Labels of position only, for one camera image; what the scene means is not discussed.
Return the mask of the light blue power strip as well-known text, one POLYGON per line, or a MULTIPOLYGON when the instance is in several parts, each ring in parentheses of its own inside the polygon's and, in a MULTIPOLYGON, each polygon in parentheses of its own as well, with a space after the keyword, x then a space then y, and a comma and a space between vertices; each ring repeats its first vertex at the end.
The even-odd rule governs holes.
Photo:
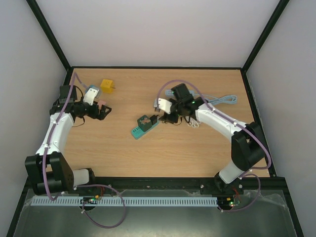
POLYGON ((195 96, 195 91, 194 90, 188 90, 188 92, 184 92, 182 90, 176 92, 176 91, 172 91, 171 89, 167 89, 165 91, 165 95, 169 96, 169 97, 176 97, 176 95, 187 95, 187 94, 191 94, 192 96, 195 96))

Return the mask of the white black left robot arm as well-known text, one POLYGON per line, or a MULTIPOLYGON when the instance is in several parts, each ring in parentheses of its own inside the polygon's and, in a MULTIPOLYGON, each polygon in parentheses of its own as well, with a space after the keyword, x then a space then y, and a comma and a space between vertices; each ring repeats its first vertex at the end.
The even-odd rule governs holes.
POLYGON ((63 153, 77 118, 103 120, 112 109, 103 102, 95 101, 101 93, 97 87, 86 89, 81 98, 77 97, 76 89, 75 85, 60 87, 59 98, 49 111, 50 124, 44 141, 35 155, 26 157, 26 171, 36 195, 45 195, 47 191, 70 191, 75 186, 95 182, 91 168, 72 170, 63 153))

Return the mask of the dark green plug adapter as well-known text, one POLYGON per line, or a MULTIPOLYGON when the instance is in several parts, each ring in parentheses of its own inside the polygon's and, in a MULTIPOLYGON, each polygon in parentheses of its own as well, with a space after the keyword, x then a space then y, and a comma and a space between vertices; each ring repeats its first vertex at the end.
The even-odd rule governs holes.
POLYGON ((149 129, 152 128, 152 121, 150 120, 150 118, 147 115, 143 115, 140 118, 138 118, 137 120, 138 123, 138 127, 143 131, 146 132, 149 129))

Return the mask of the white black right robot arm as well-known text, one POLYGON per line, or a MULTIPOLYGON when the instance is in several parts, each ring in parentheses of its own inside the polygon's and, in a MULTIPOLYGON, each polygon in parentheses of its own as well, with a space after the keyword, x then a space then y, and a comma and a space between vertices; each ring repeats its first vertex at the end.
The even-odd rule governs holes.
POLYGON ((231 144, 231 161, 214 177, 214 185, 220 193, 227 193, 237 178, 242 178, 256 164, 267 158, 263 169, 272 164, 262 128, 256 124, 245 123, 225 114, 208 102, 197 89, 198 97, 188 90, 188 81, 180 80, 179 85, 171 89, 170 99, 160 97, 160 92, 154 101, 154 108, 163 111, 162 121, 176 123, 179 117, 188 117, 204 123, 222 134, 231 144))

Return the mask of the pink charger plug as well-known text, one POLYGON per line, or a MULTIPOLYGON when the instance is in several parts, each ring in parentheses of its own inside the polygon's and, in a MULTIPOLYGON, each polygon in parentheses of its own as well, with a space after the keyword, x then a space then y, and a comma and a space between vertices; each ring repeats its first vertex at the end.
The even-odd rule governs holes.
POLYGON ((98 107, 99 108, 102 108, 102 106, 105 106, 106 105, 106 102, 103 101, 103 100, 99 100, 98 103, 97 103, 98 107))

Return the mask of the blue plug adapter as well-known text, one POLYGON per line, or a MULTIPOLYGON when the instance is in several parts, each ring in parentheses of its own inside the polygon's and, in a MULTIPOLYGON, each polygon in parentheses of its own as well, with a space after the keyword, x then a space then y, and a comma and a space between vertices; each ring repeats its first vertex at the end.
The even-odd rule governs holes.
POLYGON ((90 90, 95 90, 95 91, 97 91, 97 93, 96 93, 96 95, 95 95, 96 98, 99 98, 100 95, 102 94, 101 89, 100 89, 99 87, 95 86, 95 85, 92 85, 92 84, 91 84, 91 85, 88 87, 88 89, 86 90, 86 92, 88 92, 88 91, 90 91, 90 90))

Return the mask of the black power adapter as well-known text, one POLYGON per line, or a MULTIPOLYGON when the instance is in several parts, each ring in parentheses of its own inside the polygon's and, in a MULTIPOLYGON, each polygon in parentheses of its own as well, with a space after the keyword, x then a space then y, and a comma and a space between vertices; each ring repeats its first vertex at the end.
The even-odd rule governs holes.
POLYGON ((158 118, 159 118, 158 115, 152 115, 150 117, 150 121, 151 121, 152 126, 154 126, 158 122, 158 118))

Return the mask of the yellow cube socket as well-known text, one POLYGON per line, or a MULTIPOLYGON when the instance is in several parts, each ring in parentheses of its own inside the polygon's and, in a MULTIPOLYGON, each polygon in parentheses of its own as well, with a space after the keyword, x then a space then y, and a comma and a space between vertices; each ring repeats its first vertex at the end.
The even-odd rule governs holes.
POLYGON ((111 94, 115 89, 114 81, 111 79, 103 79, 100 84, 100 88, 103 93, 111 94))

